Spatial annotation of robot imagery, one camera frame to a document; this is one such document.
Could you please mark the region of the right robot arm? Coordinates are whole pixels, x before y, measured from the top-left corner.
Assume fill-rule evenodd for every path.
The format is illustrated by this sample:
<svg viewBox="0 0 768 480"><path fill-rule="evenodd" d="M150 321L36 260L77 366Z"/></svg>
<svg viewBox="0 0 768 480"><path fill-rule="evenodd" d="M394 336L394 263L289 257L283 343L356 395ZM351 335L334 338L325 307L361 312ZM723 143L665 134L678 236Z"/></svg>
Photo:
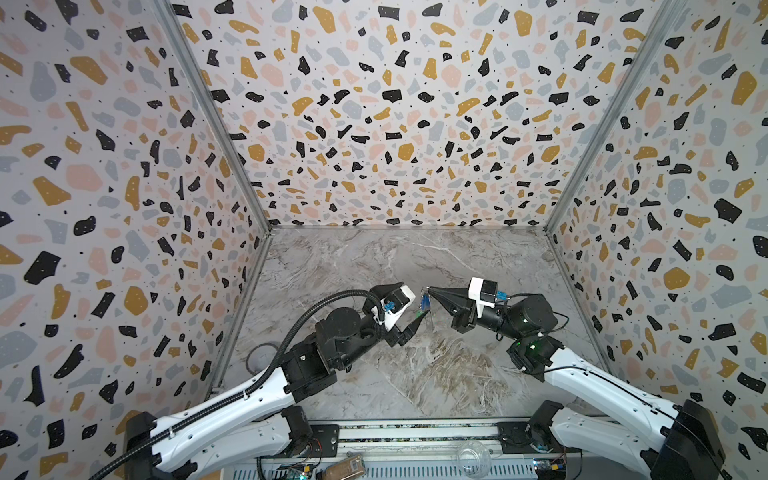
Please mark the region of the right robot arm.
<svg viewBox="0 0 768 480"><path fill-rule="evenodd" d="M545 401L529 418L534 447L587 451L649 479L721 479L726 455L711 412L687 400L676 404L647 393L591 364L554 337L557 314L544 295L505 294L494 281L473 278L466 288L429 287L426 295L466 333L482 327L508 338L513 365L603 413L578 414Z"/></svg>

